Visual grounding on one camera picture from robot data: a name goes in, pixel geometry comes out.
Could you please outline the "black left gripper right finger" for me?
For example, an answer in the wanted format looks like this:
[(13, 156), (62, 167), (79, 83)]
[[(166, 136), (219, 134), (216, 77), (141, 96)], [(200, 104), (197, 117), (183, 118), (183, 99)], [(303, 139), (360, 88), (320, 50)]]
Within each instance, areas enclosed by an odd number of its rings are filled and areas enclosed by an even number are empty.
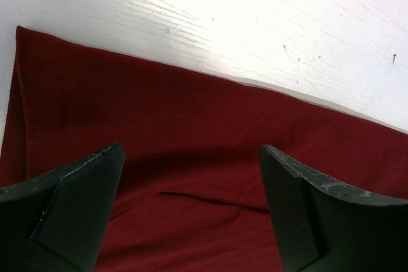
[(406, 271), (407, 201), (369, 192), (265, 145), (260, 170), (284, 271)]

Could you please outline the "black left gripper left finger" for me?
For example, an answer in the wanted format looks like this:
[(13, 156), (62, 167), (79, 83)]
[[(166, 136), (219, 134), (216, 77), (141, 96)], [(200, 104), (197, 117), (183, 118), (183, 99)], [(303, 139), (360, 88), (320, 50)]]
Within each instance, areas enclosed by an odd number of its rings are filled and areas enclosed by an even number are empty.
[(1, 271), (94, 271), (124, 165), (114, 143), (1, 189)]

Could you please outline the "dark red t-shirt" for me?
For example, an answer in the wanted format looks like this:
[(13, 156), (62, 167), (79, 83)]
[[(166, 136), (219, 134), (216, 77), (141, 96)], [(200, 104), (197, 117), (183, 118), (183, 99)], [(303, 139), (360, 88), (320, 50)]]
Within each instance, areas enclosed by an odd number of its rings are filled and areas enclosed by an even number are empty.
[(280, 271), (259, 170), (272, 145), (407, 197), (407, 135), (271, 90), (17, 27), (1, 185), (119, 142), (97, 271)]

